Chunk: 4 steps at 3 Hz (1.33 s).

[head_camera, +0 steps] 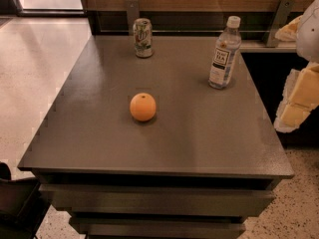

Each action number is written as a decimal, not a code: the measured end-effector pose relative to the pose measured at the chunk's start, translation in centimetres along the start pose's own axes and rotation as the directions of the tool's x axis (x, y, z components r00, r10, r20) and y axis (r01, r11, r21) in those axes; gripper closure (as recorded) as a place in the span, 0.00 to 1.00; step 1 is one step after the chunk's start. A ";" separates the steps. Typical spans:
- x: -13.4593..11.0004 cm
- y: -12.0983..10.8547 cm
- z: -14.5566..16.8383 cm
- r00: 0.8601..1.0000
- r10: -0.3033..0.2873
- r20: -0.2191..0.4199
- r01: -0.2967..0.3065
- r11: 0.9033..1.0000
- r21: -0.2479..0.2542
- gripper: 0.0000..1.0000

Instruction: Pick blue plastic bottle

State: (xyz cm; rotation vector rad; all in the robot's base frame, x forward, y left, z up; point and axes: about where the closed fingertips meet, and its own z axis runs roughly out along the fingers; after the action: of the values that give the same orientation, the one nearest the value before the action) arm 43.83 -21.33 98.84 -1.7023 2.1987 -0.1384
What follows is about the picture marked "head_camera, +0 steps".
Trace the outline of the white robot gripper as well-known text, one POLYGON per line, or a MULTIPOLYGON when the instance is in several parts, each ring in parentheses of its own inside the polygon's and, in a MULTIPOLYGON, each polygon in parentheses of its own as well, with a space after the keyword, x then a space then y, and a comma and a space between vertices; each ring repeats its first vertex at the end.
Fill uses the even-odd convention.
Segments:
POLYGON ((319 106, 319 0, 275 33, 283 42, 296 40, 297 54, 309 63, 301 71, 292 69, 286 79, 274 127, 288 133, 300 126, 319 106))

